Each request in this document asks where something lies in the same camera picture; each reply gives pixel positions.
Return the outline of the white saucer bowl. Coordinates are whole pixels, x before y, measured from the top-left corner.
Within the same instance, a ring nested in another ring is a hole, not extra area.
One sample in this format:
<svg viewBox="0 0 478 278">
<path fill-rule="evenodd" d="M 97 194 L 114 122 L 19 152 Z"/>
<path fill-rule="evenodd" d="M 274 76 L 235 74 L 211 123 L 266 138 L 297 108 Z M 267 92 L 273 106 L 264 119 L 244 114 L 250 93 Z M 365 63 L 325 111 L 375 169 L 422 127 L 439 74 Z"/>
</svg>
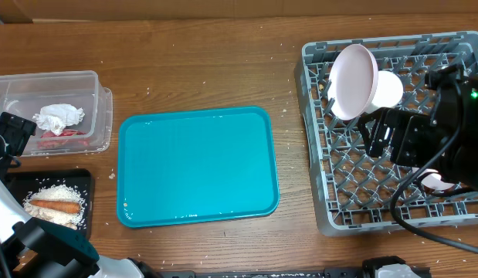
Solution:
<svg viewBox="0 0 478 278">
<path fill-rule="evenodd" d="M 402 81 L 396 74 L 385 70 L 379 71 L 374 98 L 364 112 L 370 114 L 382 107 L 395 107 L 400 102 L 403 92 Z"/>
</svg>

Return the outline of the small white plate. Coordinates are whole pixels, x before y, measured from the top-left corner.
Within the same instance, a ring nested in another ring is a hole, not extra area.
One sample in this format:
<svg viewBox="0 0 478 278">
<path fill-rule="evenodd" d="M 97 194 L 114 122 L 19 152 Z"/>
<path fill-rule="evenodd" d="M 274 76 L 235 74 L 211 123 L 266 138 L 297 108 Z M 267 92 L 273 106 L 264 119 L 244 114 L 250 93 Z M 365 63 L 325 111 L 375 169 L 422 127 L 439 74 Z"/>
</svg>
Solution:
<svg viewBox="0 0 478 278">
<path fill-rule="evenodd" d="M 412 185 L 425 193 L 445 191 L 455 186 L 454 183 L 444 182 L 442 176 L 434 169 L 424 170 L 413 180 Z"/>
</svg>

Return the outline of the rice and peanut scraps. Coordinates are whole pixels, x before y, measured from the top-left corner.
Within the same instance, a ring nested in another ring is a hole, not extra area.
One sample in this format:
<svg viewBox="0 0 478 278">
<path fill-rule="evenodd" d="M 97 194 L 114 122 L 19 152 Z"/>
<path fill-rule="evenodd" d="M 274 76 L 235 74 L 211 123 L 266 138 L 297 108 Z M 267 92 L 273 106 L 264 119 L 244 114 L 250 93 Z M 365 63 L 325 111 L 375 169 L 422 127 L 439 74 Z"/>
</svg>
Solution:
<svg viewBox="0 0 478 278">
<path fill-rule="evenodd" d="M 49 188 L 40 188 L 34 193 L 30 192 L 23 200 L 22 206 L 31 216 L 74 230 L 81 230 L 86 229 L 86 216 L 84 215 L 87 205 L 86 197 L 86 190 L 80 192 L 76 186 L 72 188 L 66 184 L 60 184 Z M 77 214 L 67 214 L 52 209 L 44 209 L 31 205 L 29 202 L 33 199 L 77 202 L 80 205 L 80 212 Z"/>
</svg>

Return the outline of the white tissue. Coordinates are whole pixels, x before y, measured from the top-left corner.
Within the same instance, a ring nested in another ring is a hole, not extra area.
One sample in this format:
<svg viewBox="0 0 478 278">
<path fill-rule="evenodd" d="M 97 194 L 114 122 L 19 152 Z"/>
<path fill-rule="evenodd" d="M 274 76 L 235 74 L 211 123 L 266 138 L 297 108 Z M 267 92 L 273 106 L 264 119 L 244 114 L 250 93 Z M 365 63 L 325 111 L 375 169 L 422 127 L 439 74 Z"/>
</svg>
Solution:
<svg viewBox="0 0 478 278">
<path fill-rule="evenodd" d="M 79 124 L 85 116 L 83 108 L 75 108 L 71 104 L 59 103 L 44 106 L 32 119 L 39 129 L 51 131 L 59 136 L 66 127 Z"/>
</svg>

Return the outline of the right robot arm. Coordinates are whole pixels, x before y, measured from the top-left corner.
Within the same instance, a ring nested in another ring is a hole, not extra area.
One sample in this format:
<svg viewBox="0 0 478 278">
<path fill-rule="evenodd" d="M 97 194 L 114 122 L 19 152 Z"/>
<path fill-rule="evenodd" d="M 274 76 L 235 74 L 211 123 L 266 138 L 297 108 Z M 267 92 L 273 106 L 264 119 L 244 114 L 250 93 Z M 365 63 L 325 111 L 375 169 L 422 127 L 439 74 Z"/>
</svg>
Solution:
<svg viewBox="0 0 478 278">
<path fill-rule="evenodd" d="M 445 66 L 425 74 L 425 87 L 436 92 L 429 114 L 382 107 L 361 117 L 358 130 L 369 156 L 377 157 L 390 146 L 392 163 L 417 169 L 389 202 L 395 222 L 417 236 L 478 255 L 478 247 L 426 232 L 407 223 L 397 210 L 407 188 L 421 186 L 432 173 L 446 183 L 464 185 L 444 192 L 444 198 L 478 192 L 478 76 L 468 77 L 461 65 Z"/>
</svg>

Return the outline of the red foil snack wrapper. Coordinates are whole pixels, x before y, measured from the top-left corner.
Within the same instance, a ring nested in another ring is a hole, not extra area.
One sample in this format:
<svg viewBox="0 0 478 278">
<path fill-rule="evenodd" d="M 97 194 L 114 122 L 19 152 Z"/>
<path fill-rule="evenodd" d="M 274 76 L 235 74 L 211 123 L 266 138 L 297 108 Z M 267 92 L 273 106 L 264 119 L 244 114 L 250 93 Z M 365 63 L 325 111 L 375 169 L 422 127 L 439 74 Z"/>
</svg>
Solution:
<svg viewBox="0 0 478 278">
<path fill-rule="evenodd" d="M 90 143 L 86 138 L 74 138 L 75 136 L 85 135 L 85 133 L 73 129 L 64 129 L 60 135 L 55 135 L 52 131 L 46 131 L 41 136 L 41 141 L 37 143 L 37 147 L 40 149 L 47 148 L 59 148 L 67 144 L 72 144 L 75 147 L 85 146 Z"/>
</svg>

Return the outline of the orange carrot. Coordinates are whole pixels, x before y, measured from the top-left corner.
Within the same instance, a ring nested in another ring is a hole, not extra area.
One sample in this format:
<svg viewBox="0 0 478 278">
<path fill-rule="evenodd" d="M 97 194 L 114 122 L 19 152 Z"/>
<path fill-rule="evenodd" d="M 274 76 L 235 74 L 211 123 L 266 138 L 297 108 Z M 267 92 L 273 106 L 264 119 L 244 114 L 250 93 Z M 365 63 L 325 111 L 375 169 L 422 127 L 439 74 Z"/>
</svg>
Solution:
<svg viewBox="0 0 478 278">
<path fill-rule="evenodd" d="M 67 214 L 77 214 L 80 212 L 80 205 L 77 202 L 33 199 L 29 203 L 34 206 Z"/>
</svg>

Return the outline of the large white plate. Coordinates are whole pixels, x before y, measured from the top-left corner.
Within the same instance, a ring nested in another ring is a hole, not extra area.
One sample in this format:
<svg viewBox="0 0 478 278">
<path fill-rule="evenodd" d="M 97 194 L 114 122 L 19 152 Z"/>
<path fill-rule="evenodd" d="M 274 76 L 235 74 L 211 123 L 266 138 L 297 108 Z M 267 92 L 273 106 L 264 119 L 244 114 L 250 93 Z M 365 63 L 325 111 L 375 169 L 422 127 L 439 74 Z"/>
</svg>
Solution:
<svg viewBox="0 0 478 278">
<path fill-rule="evenodd" d="M 378 83 L 378 66 L 373 54 L 361 44 L 343 49 L 329 74 L 327 97 L 334 100 L 333 114 L 351 120 L 362 114 L 373 101 Z"/>
</svg>

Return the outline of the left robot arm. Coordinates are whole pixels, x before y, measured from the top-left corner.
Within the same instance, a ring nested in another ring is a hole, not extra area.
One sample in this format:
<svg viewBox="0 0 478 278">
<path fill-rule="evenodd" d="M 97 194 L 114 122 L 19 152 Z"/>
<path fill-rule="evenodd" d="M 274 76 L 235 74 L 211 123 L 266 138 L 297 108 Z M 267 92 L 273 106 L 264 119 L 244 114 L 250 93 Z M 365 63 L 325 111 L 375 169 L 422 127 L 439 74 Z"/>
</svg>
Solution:
<svg viewBox="0 0 478 278">
<path fill-rule="evenodd" d="M 5 175 L 20 166 L 17 157 L 35 132 L 34 122 L 1 113 L 0 277 L 161 277 L 146 263 L 99 255 L 81 233 L 32 217 L 15 200 Z"/>
</svg>

